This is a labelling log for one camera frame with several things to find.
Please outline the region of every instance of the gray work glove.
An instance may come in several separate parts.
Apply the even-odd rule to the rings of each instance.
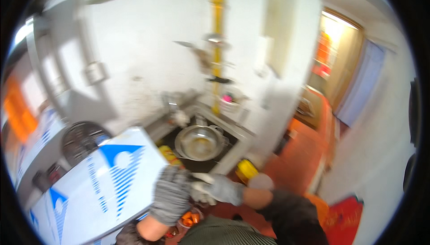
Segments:
[[[190,209],[190,172],[179,166],[168,166],[162,172],[155,186],[155,193],[149,215],[166,226],[174,226]]]
[[[207,194],[206,199],[210,203],[210,197],[221,202],[240,206],[243,203],[243,189],[241,183],[235,183],[222,174],[192,173],[202,181],[192,183],[192,189]]]
[[[207,203],[211,206],[215,206],[216,200],[205,191],[201,191],[202,189],[200,190],[195,189],[194,186],[196,184],[198,184],[198,182],[191,184],[191,192],[190,192],[191,198],[194,199],[195,202],[205,203],[205,204]]]

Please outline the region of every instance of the yellow container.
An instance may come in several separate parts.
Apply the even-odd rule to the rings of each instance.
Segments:
[[[184,168],[184,164],[182,164],[182,162],[175,156],[169,146],[160,146],[158,150],[163,154],[163,156],[171,165],[179,165],[181,168]]]
[[[244,159],[237,164],[236,175],[244,182],[245,184],[258,174],[258,170],[254,167],[254,165],[247,159]]]

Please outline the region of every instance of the metal pan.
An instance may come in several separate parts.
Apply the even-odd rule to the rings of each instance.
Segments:
[[[175,138],[175,149],[179,158],[208,161],[217,157],[229,144],[216,125],[192,125],[183,129]]]

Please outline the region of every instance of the doorway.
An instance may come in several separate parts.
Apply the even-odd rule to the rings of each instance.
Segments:
[[[327,98],[333,110],[347,92],[363,39],[360,24],[329,8],[322,11],[320,37],[307,86]]]

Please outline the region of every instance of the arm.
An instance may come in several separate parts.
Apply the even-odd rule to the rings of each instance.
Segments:
[[[136,229],[145,240],[156,241],[167,233],[169,226],[160,223],[152,215],[148,215],[138,222]]]
[[[286,191],[247,188],[220,174],[193,173],[193,176],[204,181],[193,183],[193,189],[221,202],[248,205],[266,221],[272,221],[278,244],[328,244],[316,208],[308,199]]]
[[[189,172],[177,166],[168,166],[160,175],[155,186],[149,214],[142,221],[127,224],[116,236],[118,245],[133,245],[132,240],[142,238],[149,242],[158,241],[170,226],[190,209]]]
[[[272,221],[278,244],[328,244],[318,221],[316,207],[308,199],[280,190],[260,192],[258,189],[247,189],[251,190],[244,190],[244,204],[256,209],[266,221]]]

